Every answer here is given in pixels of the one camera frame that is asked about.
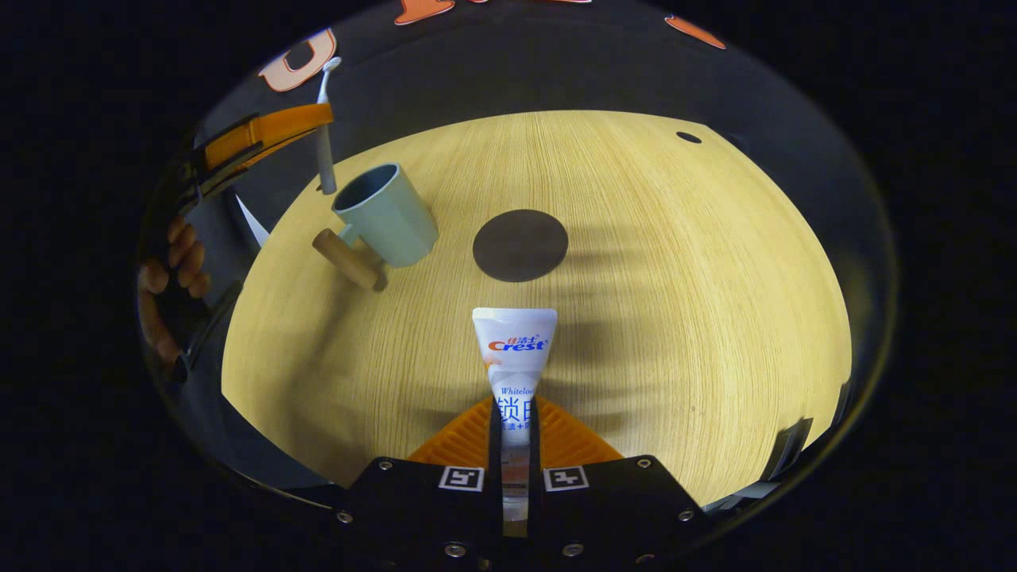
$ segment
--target orange gripper pad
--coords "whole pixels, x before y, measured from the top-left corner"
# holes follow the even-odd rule
[[[564,409],[537,397],[540,416],[540,465],[565,467],[621,459],[614,450],[582,421]],[[467,409],[409,456],[417,463],[462,467],[486,467],[491,400]]]
[[[564,409],[537,396],[540,468],[574,467],[623,458],[599,435]]]

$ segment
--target hand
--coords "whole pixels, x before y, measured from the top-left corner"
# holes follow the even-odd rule
[[[198,242],[194,227],[185,224],[183,217],[170,223],[167,232],[170,244],[170,268],[178,268],[177,281],[186,288],[192,298],[200,298],[212,287],[212,276],[201,272],[204,264],[204,244]],[[155,258],[141,265],[137,277],[137,307],[141,320],[141,333],[145,342],[156,351],[163,365],[173,368],[177,357],[183,351],[159,314],[156,295],[166,290],[170,273]]]

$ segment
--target wooden table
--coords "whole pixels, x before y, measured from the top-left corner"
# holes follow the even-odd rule
[[[357,288],[311,246],[343,226],[315,177],[230,325],[224,395],[308,467],[350,485],[371,458],[409,455],[490,395],[476,306],[556,308],[538,393],[623,455],[658,456],[701,504],[755,482],[781,430],[811,417],[812,443],[830,425],[851,362],[833,269],[784,193],[708,127],[602,111],[489,117],[351,157],[336,179],[390,161],[430,206],[431,253],[387,269],[381,293]],[[531,282],[498,282],[472,258],[481,225],[514,209],[569,232],[562,264]]]

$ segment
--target dark background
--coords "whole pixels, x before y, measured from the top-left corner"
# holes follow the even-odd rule
[[[24,99],[8,104],[9,554],[18,569],[331,565],[171,424],[139,358],[130,286],[145,192],[176,134],[236,83],[230,72],[352,7],[31,8],[13,8],[7,42],[8,90]],[[756,54],[831,115],[880,184],[904,266],[897,347],[866,418],[690,567],[1012,568],[1014,14],[844,1],[666,11]]]

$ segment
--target toothpaste tube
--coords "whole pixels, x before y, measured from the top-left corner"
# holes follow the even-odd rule
[[[502,443],[530,443],[531,401],[547,363],[558,312],[551,308],[478,307],[473,325],[487,381],[501,411]]]
[[[547,363],[558,312],[550,308],[473,310],[487,381],[501,414],[501,500],[506,536],[526,536],[529,516],[530,423],[534,393]]]

